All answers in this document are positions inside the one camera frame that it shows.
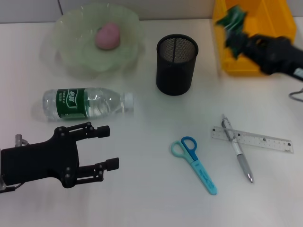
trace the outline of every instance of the bottle cap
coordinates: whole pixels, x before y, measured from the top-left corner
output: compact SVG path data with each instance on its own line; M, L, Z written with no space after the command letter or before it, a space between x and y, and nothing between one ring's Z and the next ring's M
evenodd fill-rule
M129 92L124 93L124 109L126 111L134 110L134 96L132 93Z

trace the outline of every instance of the scissor blade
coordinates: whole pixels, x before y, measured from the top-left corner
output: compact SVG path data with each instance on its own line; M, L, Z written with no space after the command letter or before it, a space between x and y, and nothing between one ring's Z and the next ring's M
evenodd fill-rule
M190 164L191 167L194 169L195 173L198 175L208 192L212 195L217 194L217 188L214 185L212 179L208 175L207 171L201 164L200 160L194 161L193 163Z

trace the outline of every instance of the scissor handle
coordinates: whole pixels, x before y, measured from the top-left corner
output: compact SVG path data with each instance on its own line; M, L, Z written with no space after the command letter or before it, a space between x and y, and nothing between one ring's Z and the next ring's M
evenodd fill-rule
M181 147L181 149L183 150L183 153L178 153L175 151L174 147L176 145L179 145ZM171 144L171 148L170 148L172 154L175 156L175 157L182 157L184 158L189 164L191 164L194 160L192 159L192 157L190 156L189 152L187 151L187 149L183 146L183 144L181 143L181 141L177 140L175 142L173 142Z
M186 143L185 143L185 140L190 140L190 141L192 141L192 142L194 143L194 148L189 149L188 146L187 146ZM185 137L183 137L183 138L181 139L181 143L183 144L183 146L185 147L185 149L188 151L188 153L190 154L190 156L192 157L192 159L193 159L194 161L198 160L198 157L197 157L196 154L195 154L195 151L197 150L197 147L198 147L197 142L195 141L195 139L192 138L192 137L190 137L190 136L185 136Z

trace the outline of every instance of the scissors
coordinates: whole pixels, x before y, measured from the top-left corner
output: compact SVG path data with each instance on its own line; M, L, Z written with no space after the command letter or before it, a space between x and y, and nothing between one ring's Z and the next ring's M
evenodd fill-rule
M194 143L195 147L193 149L189 149L188 146L185 143L185 140L192 141ZM182 148L182 150L183 150L182 154L175 151L174 147L177 144ZM194 138L192 138L190 136L183 137L181 139L181 141L177 140L177 141L175 141L171 144L172 154L175 157L184 158L191 165L191 167L193 168L195 173L198 175L198 177L200 178L200 180L202 181L202 183L204 184L206 189L209 191L209 193L212 194L212 195L216 195L217 194L217 188L214 185L210 176L208 175L207 171L205 170L205 168L201 164L197 155L195 154L196 149L197 149L197 142L195 141Z

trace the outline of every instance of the green glass bowl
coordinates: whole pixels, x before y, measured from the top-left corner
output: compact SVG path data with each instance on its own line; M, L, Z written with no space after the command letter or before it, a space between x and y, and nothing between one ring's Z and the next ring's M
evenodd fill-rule
M95 46L95 35L108 22L119 26L120 45L106 51ZM143 37L139 17L133 11L116 4L91 3L57 20L52 43L64 64L103 72L134 61Z

